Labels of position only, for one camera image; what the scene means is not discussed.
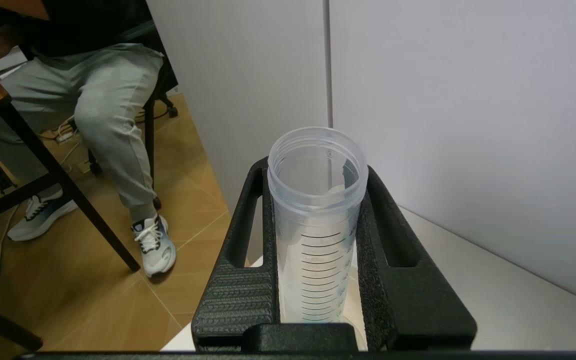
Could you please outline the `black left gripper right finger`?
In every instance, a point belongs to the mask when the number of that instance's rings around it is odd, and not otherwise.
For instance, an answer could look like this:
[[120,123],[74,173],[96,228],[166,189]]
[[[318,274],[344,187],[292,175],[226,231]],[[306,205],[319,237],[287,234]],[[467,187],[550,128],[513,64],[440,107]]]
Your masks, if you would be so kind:
[[370,168],[356,227],[370,351],[469,350],[477,323]]

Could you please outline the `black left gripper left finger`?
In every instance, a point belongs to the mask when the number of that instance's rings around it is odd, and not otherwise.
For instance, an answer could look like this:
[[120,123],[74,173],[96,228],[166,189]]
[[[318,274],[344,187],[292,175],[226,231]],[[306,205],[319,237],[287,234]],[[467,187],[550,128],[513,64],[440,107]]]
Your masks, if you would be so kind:
[[[198,351],[240,351],[244,333],[281,321],[274,202],[268,160],[249,169],[222,247],[191,322]],[[245,264],[258,201],[262,201],[262,264]]]

